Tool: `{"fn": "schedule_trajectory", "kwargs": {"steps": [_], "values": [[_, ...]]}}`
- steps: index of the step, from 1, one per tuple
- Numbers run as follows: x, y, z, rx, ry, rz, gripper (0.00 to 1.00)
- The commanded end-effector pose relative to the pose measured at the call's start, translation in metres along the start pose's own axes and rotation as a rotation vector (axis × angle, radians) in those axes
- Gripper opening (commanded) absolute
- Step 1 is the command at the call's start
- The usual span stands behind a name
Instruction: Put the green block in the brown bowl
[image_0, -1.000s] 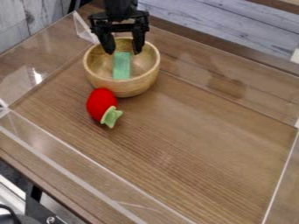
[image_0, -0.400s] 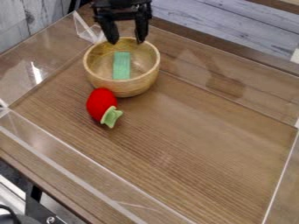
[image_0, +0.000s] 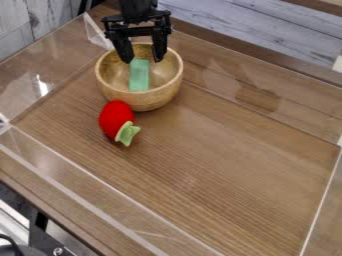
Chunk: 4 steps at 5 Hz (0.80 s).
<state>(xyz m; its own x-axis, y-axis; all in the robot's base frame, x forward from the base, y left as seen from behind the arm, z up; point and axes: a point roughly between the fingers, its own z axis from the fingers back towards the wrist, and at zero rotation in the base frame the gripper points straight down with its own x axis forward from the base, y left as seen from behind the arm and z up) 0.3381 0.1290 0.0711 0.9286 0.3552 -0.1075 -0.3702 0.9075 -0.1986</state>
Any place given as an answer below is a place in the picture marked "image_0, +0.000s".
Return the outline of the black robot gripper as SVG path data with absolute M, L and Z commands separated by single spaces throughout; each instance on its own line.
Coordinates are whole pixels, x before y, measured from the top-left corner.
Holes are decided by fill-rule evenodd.
M 157 62 L 168 53 L 168 36 L 172 34 L 172 12 L 158 9 L 158 0 L 118 0 L 121 13 L 102 19 L 106 38 L 114 46 L 122 61 L 131 63 L 135 54 L 130 37 L 151 36 L 153 53 Z

